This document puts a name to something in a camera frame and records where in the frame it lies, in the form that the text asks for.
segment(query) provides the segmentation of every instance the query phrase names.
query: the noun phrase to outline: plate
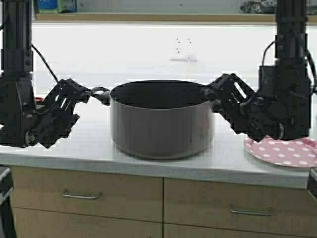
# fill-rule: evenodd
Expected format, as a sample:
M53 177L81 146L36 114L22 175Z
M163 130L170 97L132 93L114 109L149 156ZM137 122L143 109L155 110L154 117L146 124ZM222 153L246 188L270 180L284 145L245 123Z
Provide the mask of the plate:
M253 156L280 166L317 167L317 143L309 138L292 141L274 140L266 137L260 143L248 138L244 146Z

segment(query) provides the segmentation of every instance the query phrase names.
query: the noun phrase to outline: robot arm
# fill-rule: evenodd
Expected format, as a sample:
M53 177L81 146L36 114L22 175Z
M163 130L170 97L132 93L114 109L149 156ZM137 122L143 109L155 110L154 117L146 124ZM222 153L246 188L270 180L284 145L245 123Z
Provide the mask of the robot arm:
M259 70L259 89L253 91L235 74L224 74L203 89L236 133L260 142L265 136L294 140L309 136L311 97L316 88L315 66L307 51L306 1L278 0L275 64ZM308 77L306 56L314 75Z
M69 136L79 119L73 114L77 103L87 103L91 96L107 102L72 79L58 81L46 62L57 85L43 102L36 102L31 73L32 48L37 51L31 39L32 1L1 1L0 145L24 148L40 143L49 148Z

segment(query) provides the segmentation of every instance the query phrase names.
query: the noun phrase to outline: gray pot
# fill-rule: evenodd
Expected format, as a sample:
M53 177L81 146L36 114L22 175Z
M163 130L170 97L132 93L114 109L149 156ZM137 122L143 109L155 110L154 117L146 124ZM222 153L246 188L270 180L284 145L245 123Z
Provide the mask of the gray pot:
M214 115L210 102L202 97L202 87L152 80L123 84L104 93L111 104L114 143L128 154L147 159L178 159L205 150L213 139Z

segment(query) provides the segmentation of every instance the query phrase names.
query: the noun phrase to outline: blue container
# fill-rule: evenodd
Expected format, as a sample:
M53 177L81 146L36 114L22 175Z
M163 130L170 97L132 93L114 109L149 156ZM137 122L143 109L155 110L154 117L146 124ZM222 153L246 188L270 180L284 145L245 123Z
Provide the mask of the blue container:
M39 0L40 9L55 9L57 8L57 0Z

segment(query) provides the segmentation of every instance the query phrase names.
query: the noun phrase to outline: wooden shelf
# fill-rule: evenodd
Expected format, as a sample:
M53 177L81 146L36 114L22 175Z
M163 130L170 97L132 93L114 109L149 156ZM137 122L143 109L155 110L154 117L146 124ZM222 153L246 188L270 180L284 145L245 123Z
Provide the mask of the wooden shelf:
M274 23L272 14L128 14L128 13L62 13L36 14L38 21L165 21L165 22L239 22ZM316 24L317 16L309 16Z

